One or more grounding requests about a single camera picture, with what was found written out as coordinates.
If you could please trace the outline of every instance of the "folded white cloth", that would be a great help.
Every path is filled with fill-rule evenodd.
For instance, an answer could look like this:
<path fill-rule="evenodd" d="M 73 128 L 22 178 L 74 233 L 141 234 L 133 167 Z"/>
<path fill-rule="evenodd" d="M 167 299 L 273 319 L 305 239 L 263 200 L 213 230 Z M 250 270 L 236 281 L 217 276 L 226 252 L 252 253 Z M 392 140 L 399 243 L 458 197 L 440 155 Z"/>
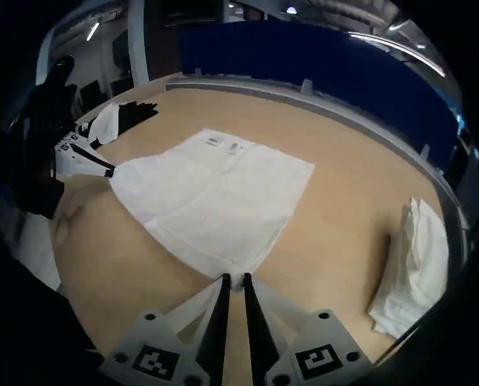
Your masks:
<path fill-rule="evenodd" d="M 204 129 L 158 156 L 119 165 L 111 186 L 184 263 L 233 286 L 263 262 L 291 218 L 313 165 Z"/>
<path fill-rule="evenodd" d="M 374 330 L 395 338 L 406 332 L 444 293 L 448 259 L 442 220 L 423 199 L 411 198 L 369 311 Z"/>

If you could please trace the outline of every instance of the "wooden table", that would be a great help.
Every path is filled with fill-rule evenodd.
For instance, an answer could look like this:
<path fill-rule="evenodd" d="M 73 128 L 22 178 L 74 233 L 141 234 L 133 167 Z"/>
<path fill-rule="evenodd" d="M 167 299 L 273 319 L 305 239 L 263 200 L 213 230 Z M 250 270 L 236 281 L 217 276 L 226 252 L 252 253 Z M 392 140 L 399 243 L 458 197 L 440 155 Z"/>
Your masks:
<path fill-rule="evenodd" d="M 174 89 L 148 102 L 159 114 L 99 149 L 109 161 L 160 154 L 204 127 L 262 143 L 315 164 L 293 218 L 255 276 L 305 309 L 331 308 L 375 360 L 392 338 L 366 314 L 390 235 L 409 197 L 441 216 L 425 176 L 343 124 L 279 102 Z M 211 280 L 169 255 L 127 212 L 105 178 L 66 181 L 52 243 L 66 296 L 105 356 L 142 309 L 166 312 Z M 245 305 L 231 293 L 224 385 L 251 384 Z"/>

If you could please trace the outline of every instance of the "blue partition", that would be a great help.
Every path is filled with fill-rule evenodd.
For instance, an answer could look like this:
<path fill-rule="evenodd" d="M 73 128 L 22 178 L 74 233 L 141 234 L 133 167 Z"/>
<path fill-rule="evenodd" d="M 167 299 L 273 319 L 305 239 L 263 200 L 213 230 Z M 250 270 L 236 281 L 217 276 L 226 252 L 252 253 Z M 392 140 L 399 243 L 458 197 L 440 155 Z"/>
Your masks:
<path fill-rule="evenodd" d="M 429 84 L 384 51 L 343 32 L 301 23 L 214 24 L 180 35 L 182 71 L 250 75 L 300 85 L 305 78 L 400 131 L 444 168 L 457 121 Z"/>

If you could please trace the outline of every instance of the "office wall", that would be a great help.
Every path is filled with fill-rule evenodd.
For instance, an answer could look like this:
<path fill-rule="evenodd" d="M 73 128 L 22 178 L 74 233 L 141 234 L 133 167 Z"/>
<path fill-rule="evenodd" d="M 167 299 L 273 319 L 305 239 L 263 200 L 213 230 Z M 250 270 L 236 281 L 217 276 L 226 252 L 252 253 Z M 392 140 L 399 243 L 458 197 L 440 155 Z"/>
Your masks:
<path fill-rule="evenodd" d="M 126 18 L 103 23 L 89 42 L 85 38 L 77 39 L 56 50 L 50 57 L 49 65 L 63 55 L 73 56 L 75 67 L 67 84 L 75 84 L 80 90 L 98 80 L 100 90 L 112 97 L 111 82 L 120 78 L 120 70 L 115 66 L 113 59 L 113 41 L 126 30 Z"/>

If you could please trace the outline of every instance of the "white towel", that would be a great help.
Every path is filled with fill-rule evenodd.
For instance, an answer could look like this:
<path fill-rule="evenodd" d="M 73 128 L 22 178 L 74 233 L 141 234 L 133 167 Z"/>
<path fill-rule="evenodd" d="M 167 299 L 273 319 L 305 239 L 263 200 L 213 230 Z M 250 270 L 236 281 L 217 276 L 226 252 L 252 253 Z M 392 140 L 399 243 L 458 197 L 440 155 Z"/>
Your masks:
<path fill-rule="evenodd" d="M 448 259 L 442 220 L 423 199 L 411 198 L 369 312 L 374 330 L 395 338 L 406 332 L 445 291 Z"/>
<path fill-rule="evenodd" d="M 119 165 L 117 198 L 169 252 L 237 286 L 291 218 L 313 165 L 204 129 L 158 156 Z"/>

